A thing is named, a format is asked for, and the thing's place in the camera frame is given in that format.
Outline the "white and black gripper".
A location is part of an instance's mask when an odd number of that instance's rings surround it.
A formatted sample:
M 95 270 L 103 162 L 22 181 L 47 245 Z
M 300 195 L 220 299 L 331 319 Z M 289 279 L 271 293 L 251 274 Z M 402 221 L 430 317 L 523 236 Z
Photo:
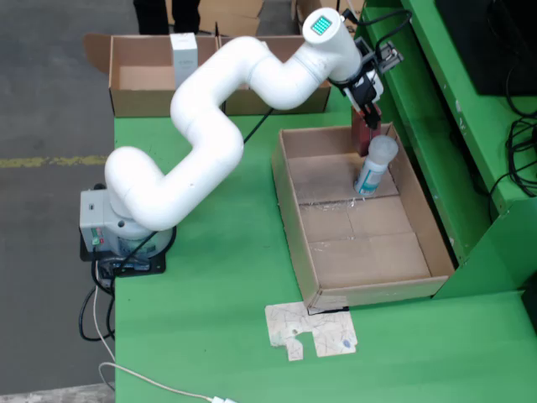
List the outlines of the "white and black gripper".
M 336 83 L 335 87 L 348 98 L 355 110 L 362 110 L 365 124 L 371 130 L 376 130 L 381 122 L 381 114 L 375 102 L 383 94 L 383 84 L 377 71 L 370 70 L 354 83 Z

